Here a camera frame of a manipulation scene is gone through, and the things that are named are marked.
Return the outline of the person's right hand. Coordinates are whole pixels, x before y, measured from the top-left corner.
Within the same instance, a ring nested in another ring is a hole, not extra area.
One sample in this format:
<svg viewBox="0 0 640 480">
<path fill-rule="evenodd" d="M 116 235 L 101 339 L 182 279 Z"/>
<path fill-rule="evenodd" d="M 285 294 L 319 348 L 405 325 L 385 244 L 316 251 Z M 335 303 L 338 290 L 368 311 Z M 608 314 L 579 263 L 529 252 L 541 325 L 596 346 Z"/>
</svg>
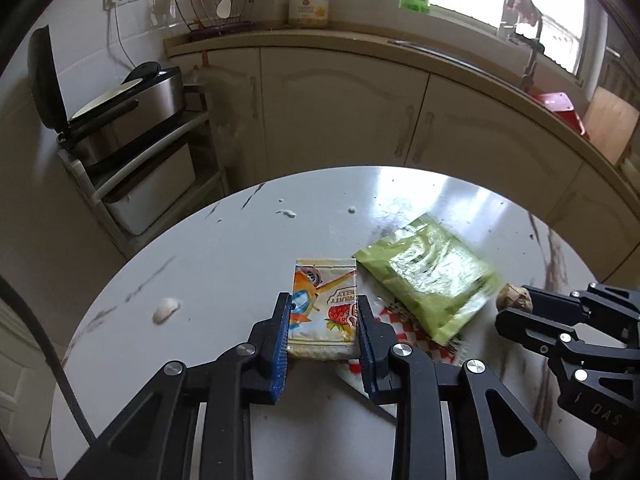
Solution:
<svg viewBox="0 0 640 480">
<path fill-rule="evenodd" d="M 626 445 L 597 431 L 588 452 L 590 480 L 623 479 L 629 470 L 629 452 Z"/>
</svg>

